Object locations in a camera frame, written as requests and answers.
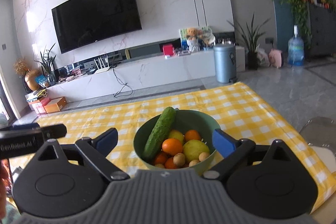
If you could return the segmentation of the blue water jug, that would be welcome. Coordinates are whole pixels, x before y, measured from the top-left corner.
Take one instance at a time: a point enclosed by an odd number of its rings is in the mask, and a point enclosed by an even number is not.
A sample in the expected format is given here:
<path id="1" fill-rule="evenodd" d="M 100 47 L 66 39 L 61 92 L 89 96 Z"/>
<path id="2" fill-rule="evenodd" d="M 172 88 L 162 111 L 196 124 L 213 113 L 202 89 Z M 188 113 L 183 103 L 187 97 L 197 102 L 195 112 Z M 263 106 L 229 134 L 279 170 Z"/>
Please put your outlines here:
<path id="1" fill-rule="evenodd" d="M 303 66 L 304 58 L 304 41 L 299 36 L 298 26 L 294 25 L 293 37 L 288 41 L 288 64 Z"/>

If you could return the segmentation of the orange tangerine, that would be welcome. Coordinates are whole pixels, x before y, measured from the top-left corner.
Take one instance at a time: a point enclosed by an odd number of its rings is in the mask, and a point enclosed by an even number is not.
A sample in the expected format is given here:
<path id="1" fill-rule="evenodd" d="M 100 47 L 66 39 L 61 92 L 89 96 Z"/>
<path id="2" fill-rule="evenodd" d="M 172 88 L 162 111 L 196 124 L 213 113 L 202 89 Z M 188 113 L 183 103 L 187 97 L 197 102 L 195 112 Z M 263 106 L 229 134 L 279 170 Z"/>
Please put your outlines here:
<path id="1" fill-rule="evenodd" d="M 178 169 L 179 167 L 174 164 L 174 161 L 173 161 L 173 157 L 170 157 L 167 159 L 167 161 L 165 162 L 165 168 L 166 169 Z"/>
<path id="2" fill-rule="evenodd" d="M 182 153 L 183 145 L 182 143 L 174 138 L 166 139 L 162 143 L 162 151 L 168 155 L 175 156 L 177 153 Z"/>
<path id="3" fill-rule="evenodd" d="M 163 151 L 159 151 L 159 153 L 155 155 L 153 163 L 154 165 L 157 165 L 157 164 L 165 165 L 165 162 L 167 161 L 167 159 L 168 159 L 168 155 Z"/>
<path id="4" fill-rule="evenodd" d="M 189 130 L 185 133 L 185 142 L 190 140 L 201 140 L 201 135 L 197 132 L 197 130 Z"/>

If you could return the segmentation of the green cucumber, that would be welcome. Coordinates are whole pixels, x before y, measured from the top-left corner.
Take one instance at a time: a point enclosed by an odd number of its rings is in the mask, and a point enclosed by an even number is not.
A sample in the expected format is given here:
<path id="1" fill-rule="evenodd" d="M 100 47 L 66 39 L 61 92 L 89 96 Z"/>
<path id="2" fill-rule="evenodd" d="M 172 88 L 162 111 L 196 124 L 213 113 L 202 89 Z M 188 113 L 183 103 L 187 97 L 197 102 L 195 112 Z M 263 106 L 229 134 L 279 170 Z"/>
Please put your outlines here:
<path id="1" fill-rule="evenodd" d="M 147 138 L 142 157 L 145 160 L 151 160 L 161 149 L 163 141 L 167 138 L 175 122 L 176 110 L 167 107 L 156 121 L 149 137 Z"/>

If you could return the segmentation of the brown longan small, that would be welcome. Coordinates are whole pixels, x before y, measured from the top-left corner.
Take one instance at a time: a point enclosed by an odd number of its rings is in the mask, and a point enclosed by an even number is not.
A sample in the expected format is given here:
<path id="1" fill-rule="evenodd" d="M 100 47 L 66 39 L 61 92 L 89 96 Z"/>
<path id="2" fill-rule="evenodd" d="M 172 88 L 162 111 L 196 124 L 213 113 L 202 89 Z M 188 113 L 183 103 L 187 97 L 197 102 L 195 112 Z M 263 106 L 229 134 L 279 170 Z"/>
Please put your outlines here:
<path id="1" fill-rule="evenodd" d="M 189 162 L 189 167 L 195 166 L 195 165 L 197 165 L 198 163 L 200 163 L 199 160 L 192 160 L 192 161 Z"/>

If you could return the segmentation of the brown vase dried flowers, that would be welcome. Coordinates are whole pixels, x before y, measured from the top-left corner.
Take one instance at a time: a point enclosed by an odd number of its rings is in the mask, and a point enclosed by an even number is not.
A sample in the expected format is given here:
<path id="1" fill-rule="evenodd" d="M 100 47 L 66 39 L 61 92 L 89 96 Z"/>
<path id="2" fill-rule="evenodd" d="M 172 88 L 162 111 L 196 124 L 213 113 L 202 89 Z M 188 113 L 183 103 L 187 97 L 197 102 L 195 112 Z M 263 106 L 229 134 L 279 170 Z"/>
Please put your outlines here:
<path id="1" fill-rule="evenodd" d="M 41 88 L 41 86 L 38 84 L 36 80 L 38 76 L 42 75 L 40 70 L 31 69 L 24 58 L 17 59 L 13 67 L 15 73 L 24 80 L 24 82 L 31 91 L 34 92 Z"/>

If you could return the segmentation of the white plastic bag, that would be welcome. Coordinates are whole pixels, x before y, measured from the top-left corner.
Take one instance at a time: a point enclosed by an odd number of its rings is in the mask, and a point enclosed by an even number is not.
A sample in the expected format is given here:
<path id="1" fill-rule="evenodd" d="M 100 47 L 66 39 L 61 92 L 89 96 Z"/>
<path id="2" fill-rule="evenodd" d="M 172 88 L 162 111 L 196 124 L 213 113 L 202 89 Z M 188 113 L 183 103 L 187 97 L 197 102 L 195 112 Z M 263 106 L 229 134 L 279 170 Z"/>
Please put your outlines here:
<path id="1" fill-rule="evenodd" d="M 269 67 L 270 66 L 270 61 L 268 54 L 266 51 L 258 45 L 256 47 L 256 53 L 257 53 L 257 62 L 259 67 Z"/>

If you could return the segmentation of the pink piglet heater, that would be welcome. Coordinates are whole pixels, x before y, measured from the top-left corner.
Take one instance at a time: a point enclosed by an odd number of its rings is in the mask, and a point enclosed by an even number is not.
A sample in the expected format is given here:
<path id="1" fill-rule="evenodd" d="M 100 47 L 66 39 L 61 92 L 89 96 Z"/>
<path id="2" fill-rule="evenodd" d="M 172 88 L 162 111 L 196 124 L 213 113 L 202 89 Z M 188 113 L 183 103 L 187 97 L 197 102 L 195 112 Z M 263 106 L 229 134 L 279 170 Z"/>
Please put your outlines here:
<path id="1" fill-rule="evenodd" d="M 268 54 L 270 65 L 275 68 L 280 68 L 283 66 L 284 58 L 282 51 L 272 48 Z"/>

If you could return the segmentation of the white wifi router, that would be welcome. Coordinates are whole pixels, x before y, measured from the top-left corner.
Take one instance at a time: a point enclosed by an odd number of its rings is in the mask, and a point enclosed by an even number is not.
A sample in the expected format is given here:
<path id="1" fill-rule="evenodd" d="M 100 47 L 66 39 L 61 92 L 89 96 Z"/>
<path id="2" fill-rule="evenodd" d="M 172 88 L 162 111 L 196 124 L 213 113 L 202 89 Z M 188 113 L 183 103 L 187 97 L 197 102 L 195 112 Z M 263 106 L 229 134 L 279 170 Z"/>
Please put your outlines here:
<path id="1" fill-rule="evenodd" d="M 99 56 L 98 58 L 94 59 L 94 63 L 96 65 L 95 74 L 107 72 L 111 67 L 107 55 Z"/>

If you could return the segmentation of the green colander bowl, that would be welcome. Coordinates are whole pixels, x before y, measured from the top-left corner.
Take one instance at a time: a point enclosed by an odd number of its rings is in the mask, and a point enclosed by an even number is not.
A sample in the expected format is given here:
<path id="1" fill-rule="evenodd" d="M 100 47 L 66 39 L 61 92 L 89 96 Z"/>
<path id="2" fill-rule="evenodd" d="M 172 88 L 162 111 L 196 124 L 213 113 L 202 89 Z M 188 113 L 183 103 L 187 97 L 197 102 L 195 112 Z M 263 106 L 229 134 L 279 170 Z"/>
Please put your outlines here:
<path id="1" fill-rule="evenodd" d="M 215 157 L 212 137 L 219 128 L 208 114 L 167 107 L 137 130 L 133 147 L 149 169 L 193 168 L 201 175 Z"/>

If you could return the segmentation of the yellow-green pear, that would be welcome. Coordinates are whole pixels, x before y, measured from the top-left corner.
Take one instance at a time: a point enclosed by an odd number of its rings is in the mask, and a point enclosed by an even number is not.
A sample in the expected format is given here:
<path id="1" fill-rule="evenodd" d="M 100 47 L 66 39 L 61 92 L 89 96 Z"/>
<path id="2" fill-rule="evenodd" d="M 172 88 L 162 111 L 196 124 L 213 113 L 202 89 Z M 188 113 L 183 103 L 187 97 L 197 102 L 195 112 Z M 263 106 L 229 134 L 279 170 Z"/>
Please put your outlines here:
<path id="1" fill-rule="evenodd" d="M 192 139 L 183 145 L 183 154 L 185 155 L 186 162 L 189 163 L 193 160 L 198 160 L 201 153 L 210 153 L 209 147 L 200 140 Z"/>

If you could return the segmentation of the orange cardboard box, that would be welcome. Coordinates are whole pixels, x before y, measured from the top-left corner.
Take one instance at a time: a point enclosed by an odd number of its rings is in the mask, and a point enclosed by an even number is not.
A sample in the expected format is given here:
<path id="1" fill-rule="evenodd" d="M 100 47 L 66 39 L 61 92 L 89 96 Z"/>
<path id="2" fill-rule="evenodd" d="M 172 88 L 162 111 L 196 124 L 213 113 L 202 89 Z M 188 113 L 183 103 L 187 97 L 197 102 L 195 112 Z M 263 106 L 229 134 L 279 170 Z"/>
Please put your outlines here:
<path id="1" fill-rule="evenodd" d="M 67 101 L 65 97 L 56 98 L 50 100 L 50 102 L 47 105 L 45 105 L 45 111 L 47 114 L 60 112 L 64 109 L 66 104 Z"/>

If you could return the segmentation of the potted long-leaf plant right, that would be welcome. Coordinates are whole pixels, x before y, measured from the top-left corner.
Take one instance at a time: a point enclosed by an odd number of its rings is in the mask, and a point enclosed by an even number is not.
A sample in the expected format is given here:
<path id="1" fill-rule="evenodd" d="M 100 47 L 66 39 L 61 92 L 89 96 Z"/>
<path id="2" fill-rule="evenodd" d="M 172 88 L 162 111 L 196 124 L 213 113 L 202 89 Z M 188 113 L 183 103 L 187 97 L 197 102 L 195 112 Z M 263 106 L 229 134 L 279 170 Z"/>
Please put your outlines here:
<path id="1" fill-rule="evenodd" d="M 252 19 L 250 24 L 245 23 L 245 28 L 238 22 L 230 22 L 227 23 L 234 28 L 235 31 L 241 36 L 244 45 L 247 47 L 247 67 L 250 70 L 258 69 L 258 58 L 257 58 L 257 42 L 258 40 L 266 34 L 265 31 L 262 31 L 261 28 L 265 26 L 270 21 L 270 18 L 266 19 L 261 24 L 255 24 L 255 14 L 252 15 Z"/>

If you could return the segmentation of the black wall television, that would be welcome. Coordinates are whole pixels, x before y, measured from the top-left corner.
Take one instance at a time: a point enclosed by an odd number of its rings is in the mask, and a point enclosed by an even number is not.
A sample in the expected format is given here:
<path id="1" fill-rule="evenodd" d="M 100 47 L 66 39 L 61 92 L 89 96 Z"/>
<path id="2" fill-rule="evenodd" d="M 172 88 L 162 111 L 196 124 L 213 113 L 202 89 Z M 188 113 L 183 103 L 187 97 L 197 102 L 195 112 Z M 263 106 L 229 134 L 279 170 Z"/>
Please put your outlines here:
<path id="1" fill-rule="evenodd" d="M 136 0 L 68 0 L 51 11 L 61 53 L 142 29 Z"/>

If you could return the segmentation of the white marble tv cabinet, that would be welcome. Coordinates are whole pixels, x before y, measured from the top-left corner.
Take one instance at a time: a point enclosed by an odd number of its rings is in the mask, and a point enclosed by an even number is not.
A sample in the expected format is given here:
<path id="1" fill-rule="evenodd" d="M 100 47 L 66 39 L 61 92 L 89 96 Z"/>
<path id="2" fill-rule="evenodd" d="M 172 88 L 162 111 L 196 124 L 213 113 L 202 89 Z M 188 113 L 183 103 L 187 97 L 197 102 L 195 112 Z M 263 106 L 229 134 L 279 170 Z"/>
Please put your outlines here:
<path id="1" fill-rule="evenodd" d="M 165 59 L 156 56 L 118 65 L 107 72 L 84 75 L 47 89 L 51 99 L 77 102 L 109 96 L 121 90 L 120 79 L 133 90 L 196 80 L 215 75 L 214 52 L 201 51 Z"/>

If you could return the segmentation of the dark grey drawer cabinet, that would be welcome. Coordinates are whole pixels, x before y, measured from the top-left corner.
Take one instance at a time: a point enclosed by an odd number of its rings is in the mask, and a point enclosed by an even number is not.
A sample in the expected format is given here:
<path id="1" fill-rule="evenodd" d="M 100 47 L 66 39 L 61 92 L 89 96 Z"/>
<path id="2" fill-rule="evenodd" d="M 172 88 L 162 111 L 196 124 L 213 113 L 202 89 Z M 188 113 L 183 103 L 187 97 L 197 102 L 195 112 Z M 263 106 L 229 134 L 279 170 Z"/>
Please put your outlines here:
<path id="1" fill-rule="evenodd" d="M 310 57 L 335 54 L 335 11 L 308 4 L 311 32 Z"/>

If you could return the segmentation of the silver pedal trash bin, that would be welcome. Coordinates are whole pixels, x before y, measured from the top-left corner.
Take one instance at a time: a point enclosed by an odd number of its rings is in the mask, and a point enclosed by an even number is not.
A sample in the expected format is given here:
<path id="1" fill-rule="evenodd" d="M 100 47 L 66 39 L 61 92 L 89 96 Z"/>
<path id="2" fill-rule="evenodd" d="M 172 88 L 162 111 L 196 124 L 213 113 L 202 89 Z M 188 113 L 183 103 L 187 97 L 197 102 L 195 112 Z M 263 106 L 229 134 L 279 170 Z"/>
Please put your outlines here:
<path id="1" fill-rule="evenodd" d="M 213 50 L 217 82 L 235 83 L 237 80 L 235 46 L 233 44 L 217 44 Z"/>

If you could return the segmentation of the potted plant on cabinet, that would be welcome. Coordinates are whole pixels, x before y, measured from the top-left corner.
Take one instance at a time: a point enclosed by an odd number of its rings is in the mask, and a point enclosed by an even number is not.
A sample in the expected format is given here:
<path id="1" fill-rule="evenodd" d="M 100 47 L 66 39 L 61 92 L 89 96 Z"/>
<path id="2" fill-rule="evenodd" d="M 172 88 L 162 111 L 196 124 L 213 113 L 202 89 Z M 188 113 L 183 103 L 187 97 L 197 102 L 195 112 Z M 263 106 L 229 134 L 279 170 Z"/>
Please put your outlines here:
<path id="1" fill-rule="evenodd" d="M 41 65 L 43 74 L 48 80 L 50 86 L 54 86 L 56 84 L 56 76 L 54 74 L 54 61 L 56 59 L 56 55 L 52 55 L 51 53 L 54 46 L 55 44 L 53 44 L 49 50 L 40 52 L 40 61 L 35 60 L 35 62 Z"/>

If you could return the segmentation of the teddy bear in basket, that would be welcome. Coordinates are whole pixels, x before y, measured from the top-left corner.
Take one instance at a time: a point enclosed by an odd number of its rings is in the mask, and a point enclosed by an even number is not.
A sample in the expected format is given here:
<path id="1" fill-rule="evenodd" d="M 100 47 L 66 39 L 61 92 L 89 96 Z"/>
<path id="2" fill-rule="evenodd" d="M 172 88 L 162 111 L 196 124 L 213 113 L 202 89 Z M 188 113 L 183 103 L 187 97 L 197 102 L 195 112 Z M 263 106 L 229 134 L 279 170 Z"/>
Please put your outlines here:
<path id="1" fill-rule="evenodd" d="M 200 51 L 199 36 L 201 34 L 202 30 L 199 28 L 191 27 L 187 29 L 186 40 L 191 53 Z"/>

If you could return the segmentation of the red-green apple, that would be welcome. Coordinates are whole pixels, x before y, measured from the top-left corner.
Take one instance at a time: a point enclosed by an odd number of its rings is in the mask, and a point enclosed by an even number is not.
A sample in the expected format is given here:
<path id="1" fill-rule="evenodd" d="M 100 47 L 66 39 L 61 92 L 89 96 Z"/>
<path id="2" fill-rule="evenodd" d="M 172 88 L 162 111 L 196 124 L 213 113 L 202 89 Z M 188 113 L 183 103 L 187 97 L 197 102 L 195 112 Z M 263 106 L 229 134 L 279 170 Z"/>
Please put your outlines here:
<path id="1" fill-rule="evenodd" d="M 169 133 L 168 135 L 168 138 L 174 138 L 174 139 L 177 139 L 179 140 L 182 144 L 184 144 L 185 142 L 185 136 L 183 135 L 183 133 L 181 133 L 180 131 L 178 130 L 171 130 L 171 132 Z"/>

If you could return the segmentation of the stack of books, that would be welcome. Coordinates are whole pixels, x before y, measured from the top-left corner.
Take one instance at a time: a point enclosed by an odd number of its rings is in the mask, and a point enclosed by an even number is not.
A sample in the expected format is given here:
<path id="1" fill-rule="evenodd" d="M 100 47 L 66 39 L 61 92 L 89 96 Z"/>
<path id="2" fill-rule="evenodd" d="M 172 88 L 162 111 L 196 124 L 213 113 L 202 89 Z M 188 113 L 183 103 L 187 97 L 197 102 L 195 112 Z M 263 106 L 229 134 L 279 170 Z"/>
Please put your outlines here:
<path id="1" fill-rule="evenodd" d="M 51 99 L 48 96 L 46 88 L 27 94 L 25 98 L 30 108 L 32 108 L 38 115 L 47 113 L 45 106 L 50 103 Z"/>

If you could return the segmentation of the yellow checkered tablecloth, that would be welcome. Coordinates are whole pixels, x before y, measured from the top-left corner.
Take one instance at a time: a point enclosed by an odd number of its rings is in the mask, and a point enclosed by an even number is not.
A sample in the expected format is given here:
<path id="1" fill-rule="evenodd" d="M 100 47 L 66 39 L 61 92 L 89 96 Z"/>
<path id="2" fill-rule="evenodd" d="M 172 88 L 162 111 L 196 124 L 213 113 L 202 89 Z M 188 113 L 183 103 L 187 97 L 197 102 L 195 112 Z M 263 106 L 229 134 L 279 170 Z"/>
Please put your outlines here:
<path id="1" fill-rule="evenodd" d="M 318 198 L 314 208 L 318 209 L 334 194 L 335 174 L 279 113 L 243 83 L 69 114 L 45 115 L 38 118 L 37 123 L 41 126 L 65 124 L 67 135 L 60 140 L 62 144 L 84 136 L 94 138 L 110 127 L 116 128 L 118 145 L 108 155 L 108 160 L 134 175 L 136 170 L 145 168 L 133 147 L 136 131 L 169 106 L 206 113 L 236 139 L 248 138 L 256 144 L 270 144 L 275 139 L 282 139 L 317 183 Z"/>

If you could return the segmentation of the red box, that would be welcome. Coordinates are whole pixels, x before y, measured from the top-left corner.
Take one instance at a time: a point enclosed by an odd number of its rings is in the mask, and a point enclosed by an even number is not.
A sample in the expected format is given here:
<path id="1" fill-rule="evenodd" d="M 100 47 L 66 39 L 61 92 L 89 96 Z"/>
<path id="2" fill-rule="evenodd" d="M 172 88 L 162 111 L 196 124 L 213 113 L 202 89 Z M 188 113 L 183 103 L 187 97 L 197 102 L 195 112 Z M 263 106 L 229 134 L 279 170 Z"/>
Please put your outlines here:
<path id="1" fill-rule="evenodd" d="M 162 50 L 165 56 L 174 56 L 174 47 L 172 44 L 163 45 Z"/>

